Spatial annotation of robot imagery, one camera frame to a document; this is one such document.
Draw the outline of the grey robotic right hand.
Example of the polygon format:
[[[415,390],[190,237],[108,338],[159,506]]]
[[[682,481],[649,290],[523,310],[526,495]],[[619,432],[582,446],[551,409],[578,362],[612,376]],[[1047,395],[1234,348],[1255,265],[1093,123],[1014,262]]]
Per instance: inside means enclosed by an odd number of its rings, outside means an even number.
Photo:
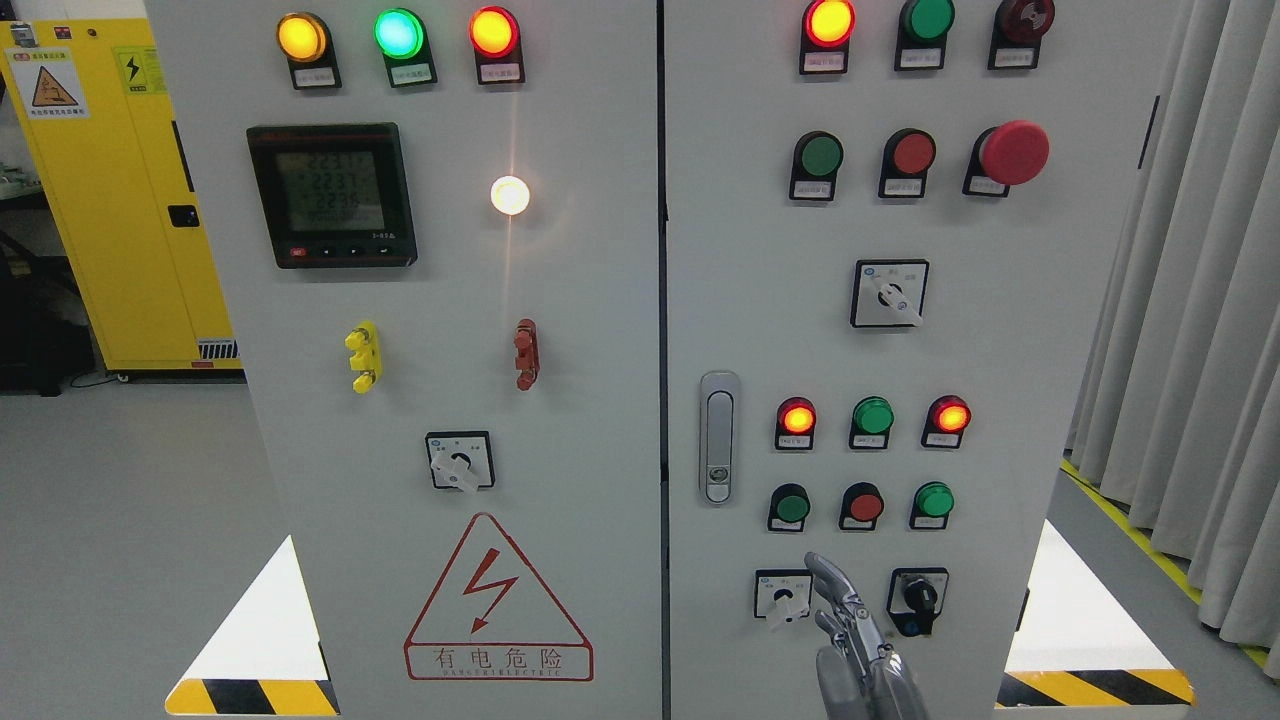
[[[815,624],[829,637],[815,669],[828,719],[928,719],[915,678],[887,642],[849,577],[817,552],[804,556],[814,591],[829,603]]]

